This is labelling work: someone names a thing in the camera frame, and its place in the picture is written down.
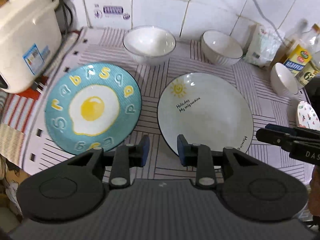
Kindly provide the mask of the teal fried egg plate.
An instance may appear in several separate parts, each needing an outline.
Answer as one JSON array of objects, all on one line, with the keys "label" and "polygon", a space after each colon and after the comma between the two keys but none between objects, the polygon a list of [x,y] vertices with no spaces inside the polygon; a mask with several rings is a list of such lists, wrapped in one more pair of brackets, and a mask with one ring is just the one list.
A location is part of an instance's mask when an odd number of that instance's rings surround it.
[{"label": "teal fried egg plate", "polygon": [[140,88],[125,69],[89,63],[62,76],[47,97],[46,128],[52,141],[78,155],[99,146],[108,151],[135,128],[142,109]]}]

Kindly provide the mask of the white ribbed bowl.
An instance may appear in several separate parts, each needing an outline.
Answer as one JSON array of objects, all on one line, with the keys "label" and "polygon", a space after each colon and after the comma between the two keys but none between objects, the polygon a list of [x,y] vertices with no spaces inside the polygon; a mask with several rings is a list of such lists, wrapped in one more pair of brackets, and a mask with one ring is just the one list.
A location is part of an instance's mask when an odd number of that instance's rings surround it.
[{"label": "white ribbed bowl", "polygon": [[244,54],[237,40],[217,30],[208,30],[202,34],[201,50],[217,66],[234,65]]}]

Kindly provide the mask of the strawberry print plate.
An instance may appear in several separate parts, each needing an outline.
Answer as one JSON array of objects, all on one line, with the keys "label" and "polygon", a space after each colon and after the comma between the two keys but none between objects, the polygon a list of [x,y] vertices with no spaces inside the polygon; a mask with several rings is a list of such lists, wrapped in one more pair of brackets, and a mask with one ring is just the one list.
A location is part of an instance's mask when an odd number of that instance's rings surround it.
[{"label": "strawberry print plate", "polygon": [[320,129],[319,118],[312,106],[306,101],[300,101],[297,106],[296,125],[317,131]]}]

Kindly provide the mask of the striped table mat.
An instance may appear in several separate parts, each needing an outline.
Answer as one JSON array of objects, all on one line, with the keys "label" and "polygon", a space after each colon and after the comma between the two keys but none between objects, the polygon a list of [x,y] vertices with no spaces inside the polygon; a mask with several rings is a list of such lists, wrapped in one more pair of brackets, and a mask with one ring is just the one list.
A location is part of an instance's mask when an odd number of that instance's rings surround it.
[{"label": "striped table mat", "polygon": [[138,142],[147,134],[151,150],[143,168],[133,168],[132,178],[176,179],[194,178],[195,169],[180,165],[178,156],[165,144],[158,124],[156,107],[161,92],[174,78],[189,72],[214,74],[233,85],[246,99],[253,114],[254,128],[273,123],[295,126],[297,104],[308,100],[305,90],[293,99],[282,98],[272,90],[267,71],[243,61],[230,66],[215,66],[208,62],[197,41],[178,41],[170,59],[159,66],[136,64],[123,46],[123,30],[82,30],[74,46],[64,49],[52,64],[48,82],[41,87],[41,95],[32,111],[21,150],[20,167],[28,174],[36,174],[70,157],[50,138],[44,123],[45,98],[52,85],[69,70],[90,62],[105,61],[127,70],[137,81],[142,95],[142,111],[137,126],[126,141]]}]

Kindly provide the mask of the white sun print plate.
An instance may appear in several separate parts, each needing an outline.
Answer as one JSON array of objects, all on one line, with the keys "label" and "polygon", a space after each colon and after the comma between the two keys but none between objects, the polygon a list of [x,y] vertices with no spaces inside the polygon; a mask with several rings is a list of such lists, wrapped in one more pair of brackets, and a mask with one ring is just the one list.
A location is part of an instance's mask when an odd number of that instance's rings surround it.
[{"label": "white sun print plate", "polygon": [[240,92],[213,74],[188,73],[172,80],[158,106],[159,129],[175,152],[178,135],[213,151],[232,146],[247,152],[253,139],[253,117]]}]

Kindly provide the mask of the small white bowl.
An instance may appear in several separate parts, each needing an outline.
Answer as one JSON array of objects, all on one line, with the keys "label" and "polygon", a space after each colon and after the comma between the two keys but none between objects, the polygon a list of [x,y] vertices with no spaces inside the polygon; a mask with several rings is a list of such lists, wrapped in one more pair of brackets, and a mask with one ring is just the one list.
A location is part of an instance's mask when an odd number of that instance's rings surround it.
[{"label": "small white bowl", "polygon": [[295,77],[286,66],[279,62],[271,69],[270,81],[274,92],[278,96],[291,98],[298,94],[298,85]]}]

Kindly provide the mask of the yellow label oil bottle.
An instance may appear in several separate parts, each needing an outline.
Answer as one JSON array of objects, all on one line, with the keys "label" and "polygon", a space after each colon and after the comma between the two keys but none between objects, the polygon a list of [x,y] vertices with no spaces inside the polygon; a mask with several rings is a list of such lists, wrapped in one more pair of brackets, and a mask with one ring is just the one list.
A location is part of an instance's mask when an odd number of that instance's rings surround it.
[{"label": "yellow label oil bottle", "polygon": [[290,36],[289,41],[291,43],[289,49],[281,59],[281,63],[294,76],[312,59],[312,54],[317,44],[319,25],[315,23],[310,30],[304,31],[307,25],[306,21],[302,21],[297,31]]}]

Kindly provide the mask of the clear vinegar bottle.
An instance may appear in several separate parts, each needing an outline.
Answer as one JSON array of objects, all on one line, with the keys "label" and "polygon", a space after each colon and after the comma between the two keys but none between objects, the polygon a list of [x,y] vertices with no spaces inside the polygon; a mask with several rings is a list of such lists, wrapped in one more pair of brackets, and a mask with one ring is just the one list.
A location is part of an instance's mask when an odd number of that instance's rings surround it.
[{"label": "clear vinegar bottle", "polygon": [[319,25],[315,23],[310,31],[303,33],[302,41],[310,60],[296,75],[299,88],[306,86],[319,73]]}]

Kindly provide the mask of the white salt bag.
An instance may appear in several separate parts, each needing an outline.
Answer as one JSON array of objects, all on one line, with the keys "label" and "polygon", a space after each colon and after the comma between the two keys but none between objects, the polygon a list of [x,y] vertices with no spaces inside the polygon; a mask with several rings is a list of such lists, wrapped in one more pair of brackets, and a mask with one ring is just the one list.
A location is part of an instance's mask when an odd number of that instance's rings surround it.
[{"label": "white salt bag", "polygon": [[261,69],[267,69],[274,60],[285,33],[272,27],[257,24],[244,61]]}]

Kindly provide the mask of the large white bowl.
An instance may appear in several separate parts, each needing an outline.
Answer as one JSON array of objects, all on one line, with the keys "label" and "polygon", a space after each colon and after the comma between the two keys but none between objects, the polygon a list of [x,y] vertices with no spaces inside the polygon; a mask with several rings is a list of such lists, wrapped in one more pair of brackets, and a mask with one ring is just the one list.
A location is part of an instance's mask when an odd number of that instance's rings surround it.
[{"label": "large white bowl", "polygon": [[163,28],[144,25],[124,35],[123,47],[136,63],[156,66],[169,59],[176,48],[176,38]]}]

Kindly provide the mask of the white rice cooker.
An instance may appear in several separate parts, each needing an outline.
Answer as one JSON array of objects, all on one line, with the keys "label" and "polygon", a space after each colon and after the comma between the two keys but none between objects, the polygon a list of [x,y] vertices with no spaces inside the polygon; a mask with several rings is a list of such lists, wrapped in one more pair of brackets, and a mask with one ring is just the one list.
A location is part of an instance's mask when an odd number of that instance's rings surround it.
[{"label": "white rice cooker", "polygon": [[1,89],[28,89],[62,41],[55,9],[59,0],[11,0],[1,6]]}]

